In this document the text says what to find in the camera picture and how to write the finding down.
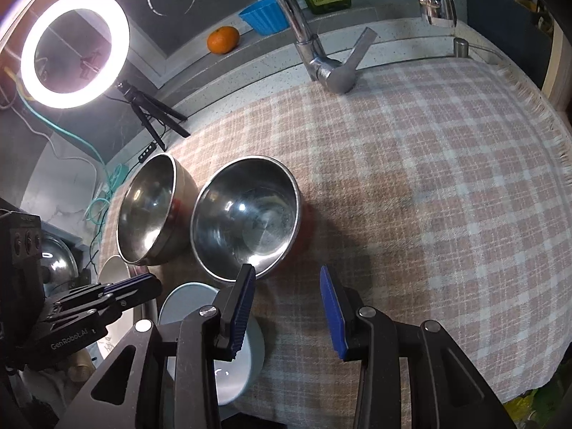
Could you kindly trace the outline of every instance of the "orange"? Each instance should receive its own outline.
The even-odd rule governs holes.
[[[240,34],[229,25],[223,25],[208,36],[207,48],[211,53],[224,55],[238,45]]]

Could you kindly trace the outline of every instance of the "blue cup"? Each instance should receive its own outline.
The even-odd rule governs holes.
[[[271,35],[288,27],[284,13],[276,0],[260,0],[238,15],[260,35]]]

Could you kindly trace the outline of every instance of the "illuminated white ring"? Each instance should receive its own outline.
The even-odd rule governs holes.
[[[62,14],[74,9],[90,9],[104,20],[111,34],[111,52],[105,65],[88,85],[75,92],[61,94],[44,87],[35,70],[35,51],[42,35]],[[113,84],[125,63],[129,50],[127,17],[115,0],[58,0],[33,25],[22,49],[22,81],[31,96],[52,108],[73,108],[99,97]]]

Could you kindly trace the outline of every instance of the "faucet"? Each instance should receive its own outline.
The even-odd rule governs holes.
[[[296,0],[276,0],[296,37],[295,47],[312,80],[318,80],[335,94],[348,93],[357,79],[357,66],[378,34],[366,27],[348,58],[342,63],[326,56],[320,38],[314,34]],[[457,24],[453,0],[419,0],[425,21],[441,27]]]

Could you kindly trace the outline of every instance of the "plaid tablecloth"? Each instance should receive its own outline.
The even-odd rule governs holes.
[[[473,60],[411,61],[368,70],[344,96],[291,88],[173,147],[199,187],[234,158],[275,157],[313,208],[307,250],[257,282],[266,361],[240,410],[350,427],[359,366],[331,346],[326,262],[394,320],[440,321],[501,400],[547,382],[572,340],[570,138],[535,89]],[[121,194],[100,260],[117,252]],[[215,284],[191,253],[156,272],[166,291]]]

